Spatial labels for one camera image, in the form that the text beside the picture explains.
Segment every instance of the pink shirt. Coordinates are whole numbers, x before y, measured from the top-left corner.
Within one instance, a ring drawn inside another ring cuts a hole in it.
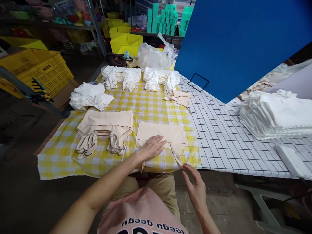
[[[188,231],[153,190],[143,187],[111,202],[103,214],[97,233],[188,234]]]

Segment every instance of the khaki pants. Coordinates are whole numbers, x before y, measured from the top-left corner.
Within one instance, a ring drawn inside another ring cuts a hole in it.
[[[149,180],[146,184],[147,187],[152,189],[168,207],[168,209],[174,214],[174,216],[180,221],[180,210],[176,201],[176,188],[175,179],[172,173],[159,174],[153,179]],[[113,195],[112,200],[116,200],[131,193],[137,191],[139,185],[137,180],[133,177],[126,177]]]

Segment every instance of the beige underwear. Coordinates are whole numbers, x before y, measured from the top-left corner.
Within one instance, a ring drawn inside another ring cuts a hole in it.
[[[114,154],[123,154],[124,140],[133,132],[132,111],[98,112],[89,110],[77,127],[81,140],[77,145],[78,159],[92,156],[98,139],[109,138],[106,148]]]
[[[148,139],[156,135],[163,136],[162,141],[167,141],[164,147],[171,150],[177,163],[182,167],[183,163],[180,159],[180,153],[188,145],[182,126],[140,122],[136,142],[142,147]]]
[[[165,101],[172,101],[174,103],[185,106],[187,110],[192,113],[189,109],[189,98],[193,98],[194,96],[190,93],[182,92],[182,91],[169,91],[166,97],[163,99]]]

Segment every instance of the hand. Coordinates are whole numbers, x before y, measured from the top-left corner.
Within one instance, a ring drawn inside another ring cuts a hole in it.
[[[159,142],[163,139],[163,136],[157,135],[152,136],[148,141],[143,145],[143,147],[137,151],[136,153],[140,157],[141,161],[147,161],[149,159],[154,158],[156,155],[162,152],[162,147],[167,141]]]
[[[206,185],[198,170],[188,164],[184,164],[183,169],[190,171],[195,178],[195,184],[192,184],[186,172],[182,171],[192,205],[198,216],[203,215],[208,211],[206,204]]]

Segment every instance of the stacked green boxes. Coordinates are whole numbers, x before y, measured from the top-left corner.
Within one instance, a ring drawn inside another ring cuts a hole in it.
[[[181,37],[185,36],[185,32],[189,25],[189,20],[191,19],[192,13],[193,13],[194,7],[184,7],[180,27],[179,27],[179,33]]]
[[[153,9],[147,11],[147,32],[174,35],[178,22],[176,5],[167,4],[161,14],[158,15],[159,4],[154,3]]]

